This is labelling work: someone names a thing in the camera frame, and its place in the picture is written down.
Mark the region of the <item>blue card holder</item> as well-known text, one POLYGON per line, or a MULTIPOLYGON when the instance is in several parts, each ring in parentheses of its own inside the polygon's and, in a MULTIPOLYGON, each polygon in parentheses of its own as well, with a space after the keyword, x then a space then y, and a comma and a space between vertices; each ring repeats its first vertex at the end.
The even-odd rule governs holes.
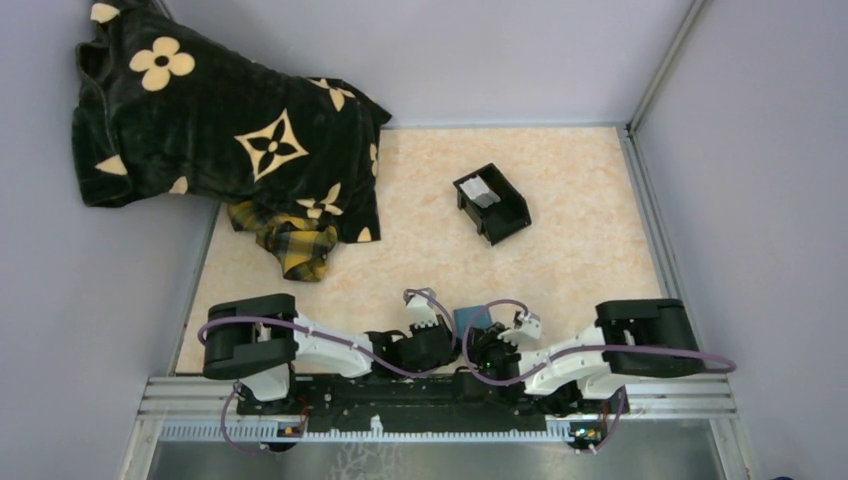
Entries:
POLYGON ((458 335, 463 335, 468 326, 472 329, 487 329, 493 325, 491 314, 483 305, 455 309, 453 319, 458 335))

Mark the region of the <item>black card box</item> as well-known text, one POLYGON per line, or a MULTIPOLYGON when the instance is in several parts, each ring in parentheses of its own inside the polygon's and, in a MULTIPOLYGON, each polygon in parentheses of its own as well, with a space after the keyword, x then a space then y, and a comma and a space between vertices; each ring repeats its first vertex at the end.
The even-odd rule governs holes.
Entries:
POLYGON ((532 224, 524 196, 501 170, 489 163, 453 182, 457 207, 491 246, 532 224))

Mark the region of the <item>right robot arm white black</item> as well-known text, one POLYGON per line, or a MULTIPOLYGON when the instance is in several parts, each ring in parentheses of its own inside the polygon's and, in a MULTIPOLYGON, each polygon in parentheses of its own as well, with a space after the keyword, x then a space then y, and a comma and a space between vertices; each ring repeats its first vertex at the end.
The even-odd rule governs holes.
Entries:
POLYGON ((594 322, 546 348, 524 350, 541 337, 541 321, 519 305, 513 324, 487 329, 467 321, 461 352, 483 383, 545 398, 563 390, 576 412, 590 411, 621 387, 643 379, 702 374, 709 365, 682 301, 671 298, 612 300, 598 304, 594 322))

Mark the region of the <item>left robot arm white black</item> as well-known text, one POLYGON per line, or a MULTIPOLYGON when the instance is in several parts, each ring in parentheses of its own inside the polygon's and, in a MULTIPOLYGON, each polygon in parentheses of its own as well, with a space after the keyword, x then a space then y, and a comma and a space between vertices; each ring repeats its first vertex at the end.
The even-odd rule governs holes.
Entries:
POLYGON ((294 363, 359 379, 372 374, 424 378, 458 357, 459 335, 433 290, 407 289, 408 332, 343 332, 298 312, 290 294, 273 294, 211 307, 197 337, 204 347, 202 374, 246 387, 277 414, 300 399, 294 363))

